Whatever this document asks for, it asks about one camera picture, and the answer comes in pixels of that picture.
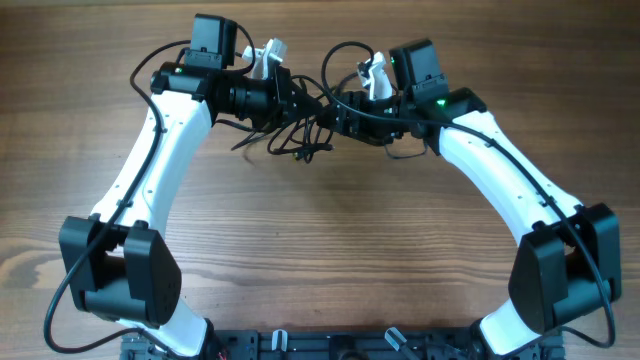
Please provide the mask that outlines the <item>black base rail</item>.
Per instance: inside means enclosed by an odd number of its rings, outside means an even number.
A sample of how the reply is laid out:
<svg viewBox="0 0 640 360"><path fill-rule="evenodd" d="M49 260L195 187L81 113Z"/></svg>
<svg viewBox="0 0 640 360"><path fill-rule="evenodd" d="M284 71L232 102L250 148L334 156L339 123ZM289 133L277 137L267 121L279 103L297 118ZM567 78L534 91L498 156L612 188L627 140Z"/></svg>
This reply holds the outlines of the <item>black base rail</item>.
<svg viewBox="0 0 640 360"><path fill-rule="evenodd" d="M220 330L205 357L230 360L494 359L479 333L463 327L425 331L286 332Z"/></svg>

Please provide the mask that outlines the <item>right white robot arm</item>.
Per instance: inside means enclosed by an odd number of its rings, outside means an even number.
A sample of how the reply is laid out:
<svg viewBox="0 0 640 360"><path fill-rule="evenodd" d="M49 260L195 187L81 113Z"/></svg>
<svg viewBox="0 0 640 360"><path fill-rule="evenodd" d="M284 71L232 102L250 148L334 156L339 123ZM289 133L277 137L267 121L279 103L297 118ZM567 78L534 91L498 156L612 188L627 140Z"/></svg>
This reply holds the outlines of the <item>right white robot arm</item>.
<svg viewBox="0 0 640 360"><path fill-rule="evenodd" d="M430 40L372 53L358 76L358 92L325 87L321 125L382 147L405 134L420 139L477 187L516 242L507 300L475 325L474 357L518 356L594 311L613 319L621 251L608 206L585 206L556 186L472 90L451 89Z"/></svg>

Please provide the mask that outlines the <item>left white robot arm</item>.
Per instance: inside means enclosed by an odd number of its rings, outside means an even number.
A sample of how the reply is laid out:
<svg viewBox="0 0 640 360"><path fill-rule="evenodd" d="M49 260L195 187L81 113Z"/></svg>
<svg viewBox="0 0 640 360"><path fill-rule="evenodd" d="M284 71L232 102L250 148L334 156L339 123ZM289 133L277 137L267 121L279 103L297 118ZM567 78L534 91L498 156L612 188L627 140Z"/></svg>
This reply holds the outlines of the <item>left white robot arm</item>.
<svg viewBox="0 0 640 360"><path fill-rule="evenodd" d="M309 117L320 103L294 84L279 39L243 51L240 26L197 15L180 57L164 63L142 94L148 113L112 187L86 218L68 217L59 232L66 269L61 291L75 307L143 337L168 359L223 359L212 323L181 298L182 274L164 236L189 164L211 129L249 120L271 132Z"/></svg>

